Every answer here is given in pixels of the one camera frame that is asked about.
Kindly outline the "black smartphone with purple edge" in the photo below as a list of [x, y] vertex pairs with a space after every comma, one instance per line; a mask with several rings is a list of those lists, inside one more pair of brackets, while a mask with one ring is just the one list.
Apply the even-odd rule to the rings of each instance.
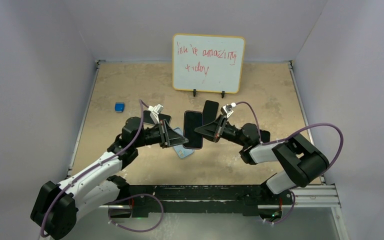
[[187, 110], [183, 118], [183, 136], [188, 142], [183, 144], [186, 149], [199, 150], [203, 147], [203, 137], [195, 129], [203, 125], [203, 114], [199, 111]]

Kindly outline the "black phone case with cutouts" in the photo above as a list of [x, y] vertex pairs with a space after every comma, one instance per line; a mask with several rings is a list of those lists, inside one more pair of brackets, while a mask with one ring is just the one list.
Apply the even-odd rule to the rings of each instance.
[[149, 111], [149, 110], [144, 110], [143, 111], [143, 123], [144, 124], [155, 125], [156, 124], [156, 120], [158, 120], [158, 121], [166, 120], [170, 124], [171, 120], [172, 120], [172, 117], [170, 115], [162, 114], [162, 113], [159, 113], [158, 117], [156, 117], [156, 115], [154, 113], [152, 113], [151, 111]]

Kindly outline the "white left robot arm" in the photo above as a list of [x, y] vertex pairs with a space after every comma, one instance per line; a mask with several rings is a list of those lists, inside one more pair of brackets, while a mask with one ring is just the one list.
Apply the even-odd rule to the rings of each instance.
[[114, 142], [91, 165], [72, 177], [54, 183], [46, 182], [39, 190], [30, 218], [40, 226], [40, 235], [55, 240], [64, 238], [77, 220], [99, 206], [129, 199], [127, 183], [115, 174], [126, 168], [139, 155], [138, 148], [158, 144], [171, 148], [188, 143], [188, 139], [161, 120], [144, 128], [143, 119], [126, 120]]

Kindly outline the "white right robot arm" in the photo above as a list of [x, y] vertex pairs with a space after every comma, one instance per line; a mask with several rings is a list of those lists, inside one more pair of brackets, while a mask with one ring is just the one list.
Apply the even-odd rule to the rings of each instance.
[[268, 204], [278, 200], [286, 190], [306, 187], [329, 166], [326, 156], [300, 133], [287, 140], [263, 142], [263, 137], [270, 139], [268, 131], [260, 130], [254, 123], [246, 123], [237, 128], [223, 115], [211, 123], [196, 127], [194, 131], [214, 143], [224, 139], [240, 145], [242, 149], [239, 155], [248, 165], [280, 163], [282, 171], [261, 185], [260, 196]]

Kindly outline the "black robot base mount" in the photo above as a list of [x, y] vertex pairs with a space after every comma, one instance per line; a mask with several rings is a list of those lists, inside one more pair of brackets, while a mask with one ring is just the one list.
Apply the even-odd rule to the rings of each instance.
[[239, 185], [127, 185], [113, 205], [132, 208], [132, 217], [150, 213], [241, 214], [245, 217], [279, 219], [282, 208], [294, 203], [285, 190], [266, 194], [261, 184]]

